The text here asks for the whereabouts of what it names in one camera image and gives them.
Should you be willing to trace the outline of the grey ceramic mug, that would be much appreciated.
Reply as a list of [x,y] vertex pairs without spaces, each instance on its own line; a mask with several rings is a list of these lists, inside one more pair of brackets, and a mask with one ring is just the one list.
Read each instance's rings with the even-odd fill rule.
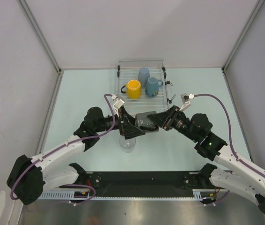
[[159,127],[147,117],[150,114],[156,114],[156,111],[137,113],[135,115],[135,124],[146,133],[158,132]]

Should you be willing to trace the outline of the clear octagonal glass cup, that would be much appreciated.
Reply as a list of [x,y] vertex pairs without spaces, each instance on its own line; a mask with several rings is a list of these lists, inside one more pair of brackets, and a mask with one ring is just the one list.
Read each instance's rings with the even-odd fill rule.
[[131,153],[134,150],[136,138],[125,139],[124,137],[120,137],[119,144],[125,153]]

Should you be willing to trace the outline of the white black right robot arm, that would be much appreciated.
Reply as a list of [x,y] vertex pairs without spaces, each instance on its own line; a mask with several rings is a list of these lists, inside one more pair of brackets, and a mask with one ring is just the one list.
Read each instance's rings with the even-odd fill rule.
[[216,162],[232,173],[216,166],[206,165],[199,175],[199,184],[204,188],[212,185],[234,192],[258,206],[265,214],[265,169],[245,159],[233,150],[231,144],[215,135],[212,123],[205,114],[197,113],[192,118],[177,106],[147,116],[155,125],[168,131],[174,129],[196,143],[195,150],[204,158]]

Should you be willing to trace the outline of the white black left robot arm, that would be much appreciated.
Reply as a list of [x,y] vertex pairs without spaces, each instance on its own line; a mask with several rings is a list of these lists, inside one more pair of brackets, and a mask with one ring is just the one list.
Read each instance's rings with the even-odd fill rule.
[[7,179],[11,199],[29,205],[44,191],[60,186],[82,187],[86,182],[82,167],[71,163],[57,173],[58,166],[89,150],[100,137],[112,130],[119,130],[120,136],[126,140],[144,135],[144,116],[143,113],[131,116],[123,106],[116,110],[116,114],[106,117],[101,108],[90,108],[79,128],[62,144],[45,153],[32,157],[21,155],[16,159]]

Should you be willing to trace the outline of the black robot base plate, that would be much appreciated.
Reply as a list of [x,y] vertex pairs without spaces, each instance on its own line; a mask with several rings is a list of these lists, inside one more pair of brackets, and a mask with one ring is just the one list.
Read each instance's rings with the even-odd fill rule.
[[220,187],[203,180],[197,172],[164,171],[164,172],[86,172],[75,182],[79,185],[90,184],[97,190],[175,190],[180,189],[215,189]]

